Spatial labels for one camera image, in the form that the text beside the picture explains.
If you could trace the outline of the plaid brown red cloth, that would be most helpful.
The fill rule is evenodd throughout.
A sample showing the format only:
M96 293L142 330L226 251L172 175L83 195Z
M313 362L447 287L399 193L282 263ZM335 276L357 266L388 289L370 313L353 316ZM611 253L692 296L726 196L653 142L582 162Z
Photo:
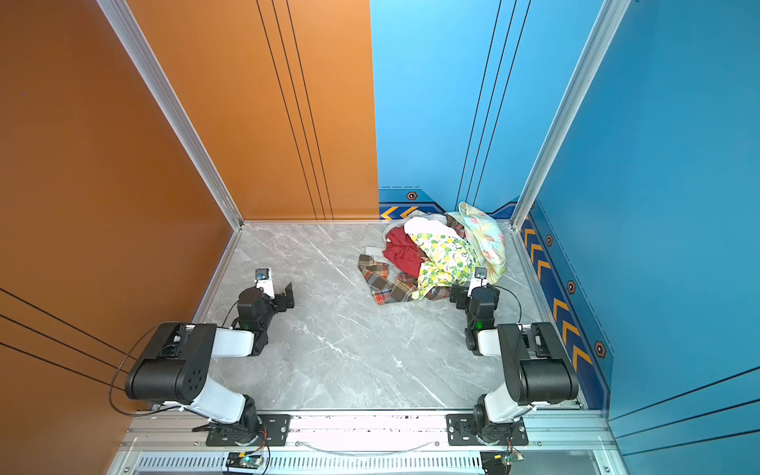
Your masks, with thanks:
M376 261L370 255L359 256L358 269L378 305L446 299L456 283L450 273L438 269L429 259L423 260L417 277L405 271L392 276L394 265Z

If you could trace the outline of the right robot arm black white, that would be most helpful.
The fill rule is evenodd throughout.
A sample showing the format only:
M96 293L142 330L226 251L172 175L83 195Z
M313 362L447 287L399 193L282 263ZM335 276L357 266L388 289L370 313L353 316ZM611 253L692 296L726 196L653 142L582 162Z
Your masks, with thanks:
M576 370L556 329L550 323L498 324L501 289L491 284L466 288L455 285L449 301L466 316L465 344L476 356L498 357L503 382L473 407L470 428L464 421L450 425L456 445L527 445L524 416L540 407L577 398Z

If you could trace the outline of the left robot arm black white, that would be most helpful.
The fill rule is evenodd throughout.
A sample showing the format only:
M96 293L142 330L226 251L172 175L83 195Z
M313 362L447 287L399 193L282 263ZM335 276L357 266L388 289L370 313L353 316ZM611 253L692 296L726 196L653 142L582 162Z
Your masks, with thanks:
M261 355L269 342L273 317L294 307L291 284L281 293L268 292L257 284L239 295L239 316L229 328L174 322L158 325L127 376L126 395L203 418L206 423L194 431L207 435L209 447L283 447L291 417L262 416L253 397L216 381L210 365L214 358Z

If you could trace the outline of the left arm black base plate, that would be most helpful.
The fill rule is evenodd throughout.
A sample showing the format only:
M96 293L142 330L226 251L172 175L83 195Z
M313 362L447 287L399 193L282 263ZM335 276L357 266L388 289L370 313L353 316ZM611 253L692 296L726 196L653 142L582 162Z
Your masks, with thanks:
M208 447L284 447L292 417L287 414L258 415L253 427L244 423L222 425L211 423L207 431Z

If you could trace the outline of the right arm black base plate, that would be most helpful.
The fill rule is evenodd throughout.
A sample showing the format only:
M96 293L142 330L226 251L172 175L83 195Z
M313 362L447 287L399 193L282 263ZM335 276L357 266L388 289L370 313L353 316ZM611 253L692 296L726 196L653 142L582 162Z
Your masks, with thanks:
M471 413L454 413L445 416L445 423L448 444L453 447L527 447L530 443L523 421L495 424L487 420L479 422Z

